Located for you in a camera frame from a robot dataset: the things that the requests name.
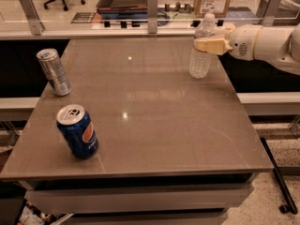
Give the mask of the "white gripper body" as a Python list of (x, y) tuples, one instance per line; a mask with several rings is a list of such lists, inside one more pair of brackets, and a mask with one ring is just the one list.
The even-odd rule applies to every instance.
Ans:
[(261, 25), (246, 24), (235, 28), (230, 35), (231, 50), (229, 54), (246, 61), (254, 59), (254, 47), (257, 36), (262, 30)]

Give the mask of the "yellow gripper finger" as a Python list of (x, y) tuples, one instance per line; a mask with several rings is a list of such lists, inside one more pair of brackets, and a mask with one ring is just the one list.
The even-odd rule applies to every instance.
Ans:
[(222, 55), (233, 50), (229, 40), (225, 39), (224, 37), (195, 38), (193, 41), (193, 46), (197, 51), (216, 55)]
[(217, 28), (215, 35), (221, 38), (229, 38), (234, 29), (235, 25), (232, 22), (225, 22), (222, 26)]

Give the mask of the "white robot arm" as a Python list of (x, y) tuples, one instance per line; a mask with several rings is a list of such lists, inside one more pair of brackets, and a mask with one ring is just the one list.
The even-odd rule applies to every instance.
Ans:
[(211, 37), (194, 39), (200, 52), (232, 57), (245, 61), (260, 60), (274, 68), (300, 75), (300, 27), (245, 24), (221, 27)]

